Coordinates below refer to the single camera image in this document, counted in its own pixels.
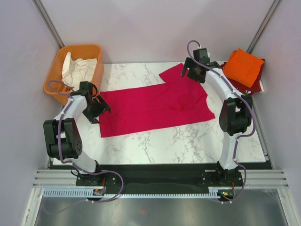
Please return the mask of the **magenta pink t shirt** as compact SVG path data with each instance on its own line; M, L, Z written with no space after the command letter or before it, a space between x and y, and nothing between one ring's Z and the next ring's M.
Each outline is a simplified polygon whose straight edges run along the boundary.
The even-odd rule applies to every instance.
M183 64L159 74L162 84L101 92L111 108L99 116L101 137L199 123L215 118L203 87L181 77Z

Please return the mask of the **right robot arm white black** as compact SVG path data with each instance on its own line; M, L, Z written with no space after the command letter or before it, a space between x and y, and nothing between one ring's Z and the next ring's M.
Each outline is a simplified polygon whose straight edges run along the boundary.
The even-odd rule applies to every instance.
M189 54L181 76L208 83L222 101L219 125L223 131L222 153L214 171L204 170L200 177L204 186L241 186L237 161L238 140L245 136L253 117L253 101L249 94L239 92L223 74L217 62L210 60L206 48Z

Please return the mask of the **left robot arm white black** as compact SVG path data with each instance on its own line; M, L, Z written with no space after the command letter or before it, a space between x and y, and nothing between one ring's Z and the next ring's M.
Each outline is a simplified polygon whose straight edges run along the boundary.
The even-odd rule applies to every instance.
M83 114L91 124L99 124L98 117L111 112L111 108L99 95L96 85L88 81L80 82L79 89L71 90L70 94L55 92L67 96L68 101L54 119L43 123L47 154L72 166L80 175L87 175L91 184L99 185L103 173L98 169L99 163L84 152L77 121Z

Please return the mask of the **white crumpled t shirt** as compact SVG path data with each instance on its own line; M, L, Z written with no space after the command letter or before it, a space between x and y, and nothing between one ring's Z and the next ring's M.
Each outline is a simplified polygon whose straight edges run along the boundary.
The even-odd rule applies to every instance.
M71 52L68 52L62 66L63 83L72 87L73 90L79 90L80 82L92 81L96 64L96 58L87 60L79 58L77 60L72 60Z

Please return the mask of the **orange plastic basket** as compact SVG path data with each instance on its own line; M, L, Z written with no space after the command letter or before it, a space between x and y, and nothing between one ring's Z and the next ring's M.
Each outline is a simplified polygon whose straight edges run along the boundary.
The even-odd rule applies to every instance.
M93 59L93 58L97 59L96 69L91 82L94 85L96 85L98 90L100 90L102 78L103 78L103 72L104 72L102 50L98 45L95 44L69 45L61 48L57 52L53 60L47 78L44 82L43 89L46 94L52 96L62 105L67 104L68 95L71 93L70 90L60 83L54 82L48 85L48 82L52 80L54 81L62 80L63 61L68 52L71 53L72 60L77 60L79 58L82 58L84 60Z

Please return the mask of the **orange folded t shirt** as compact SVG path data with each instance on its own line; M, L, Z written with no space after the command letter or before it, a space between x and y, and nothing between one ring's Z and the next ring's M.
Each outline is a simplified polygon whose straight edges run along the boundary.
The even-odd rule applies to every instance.
M263 59L239 48L232 52L222 70L228 79L251 88L259 77L263 65Z

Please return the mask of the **dark red folded t shirt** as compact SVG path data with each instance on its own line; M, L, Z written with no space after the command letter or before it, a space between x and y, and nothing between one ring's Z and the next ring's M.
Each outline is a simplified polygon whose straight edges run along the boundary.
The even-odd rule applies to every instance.
M228 79L231 84L239 91L241 91L242 93L247 93L247 92L251 92L252 93L256 93L256 92L261 92L262 91L262 87L261 87L261 84L260 84L260 81L261 81L261 75L262 75L262 71L263 71L263 66L260 70L260 74L259 74L259 77L257 78L255 84L251 87L251 88L248 88L248 87L245 87L244 85L238 83L238 82L235 82L231 79Z

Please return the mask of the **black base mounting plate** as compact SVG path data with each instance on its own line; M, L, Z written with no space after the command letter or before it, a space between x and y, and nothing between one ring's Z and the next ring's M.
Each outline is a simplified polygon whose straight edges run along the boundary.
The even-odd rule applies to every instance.
M103 172L97 177L77 175L77 186L105 186L110 194L121 191L126 194L192 194L208 192L200 174L214 171L217 163L189 164L121 164L100 165Z

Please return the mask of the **right corner metal post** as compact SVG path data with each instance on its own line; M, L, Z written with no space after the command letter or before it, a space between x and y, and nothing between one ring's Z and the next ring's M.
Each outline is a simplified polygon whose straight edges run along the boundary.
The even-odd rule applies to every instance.
M255 47L257 46L260 38L262 37L263 33L265 32L266 28L268 27L270 21L272 20L274 14L276 13L278 7L282 3L282 0L273 0L271 6L269 7L267 13L265 14L261 24L259 25L254 37L252 38L248 48L247 53L253 53Z

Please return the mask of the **corner metal post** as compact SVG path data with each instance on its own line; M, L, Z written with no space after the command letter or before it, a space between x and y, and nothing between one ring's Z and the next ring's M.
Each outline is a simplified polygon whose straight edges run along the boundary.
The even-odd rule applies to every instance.
M41 0L32 0L59 49L65 45Z
M267 13L265 14L261 24L259 25L254 37L252 38L248 48L247 53L253 53L255 47L257 46L260 38L262 37L263 33L265 32L266 28L268 27L270 21L272 20L274 14L276 13L278 7L282 3L282 0L273 0L271 6L269 7Z

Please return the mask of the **left corner metal post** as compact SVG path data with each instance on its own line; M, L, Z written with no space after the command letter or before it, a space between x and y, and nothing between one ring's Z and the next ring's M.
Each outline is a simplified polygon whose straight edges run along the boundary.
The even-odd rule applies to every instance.
M65 45L41 0L32 0L59 49Z

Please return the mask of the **aluminium frame rail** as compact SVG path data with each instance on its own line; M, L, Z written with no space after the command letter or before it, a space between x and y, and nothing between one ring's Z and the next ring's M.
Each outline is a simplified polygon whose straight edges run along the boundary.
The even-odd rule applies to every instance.
M74 188L76 178L66 169L39 169L34 182L34 188ZM281 170L248 170L245 188L260 189L288 188L288 182Z

